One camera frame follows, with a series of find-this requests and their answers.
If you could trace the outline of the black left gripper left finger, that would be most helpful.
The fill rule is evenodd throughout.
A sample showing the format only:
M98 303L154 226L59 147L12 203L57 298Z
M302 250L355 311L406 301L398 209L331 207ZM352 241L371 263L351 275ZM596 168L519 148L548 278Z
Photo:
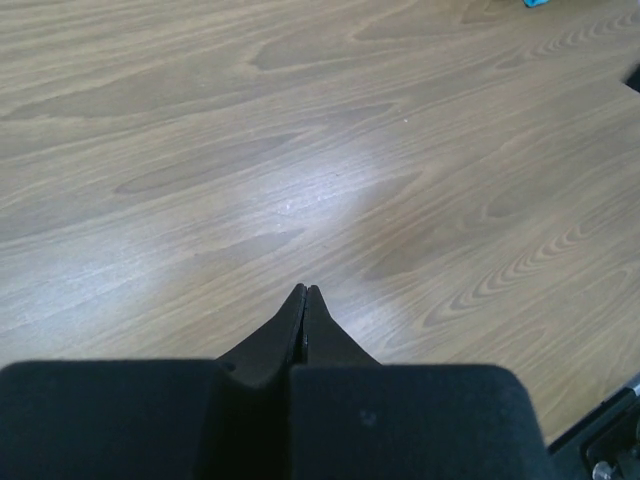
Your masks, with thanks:
M216 359L25 361L1 372L5 479L278 479L306 290Z

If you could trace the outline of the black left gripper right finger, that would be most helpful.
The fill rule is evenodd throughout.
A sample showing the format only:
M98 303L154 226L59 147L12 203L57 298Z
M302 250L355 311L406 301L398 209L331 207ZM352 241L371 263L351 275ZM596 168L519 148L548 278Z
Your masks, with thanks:
M496 365L381 365L307 293L306 362L289 374L293 479L552 479L528 392Z

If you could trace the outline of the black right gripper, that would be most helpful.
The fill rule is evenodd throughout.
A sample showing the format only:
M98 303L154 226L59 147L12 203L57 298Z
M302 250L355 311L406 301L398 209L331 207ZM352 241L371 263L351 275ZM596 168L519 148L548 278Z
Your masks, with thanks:
M621 82L635 92L640 93L640 63L635 63L630 67L624 73Z

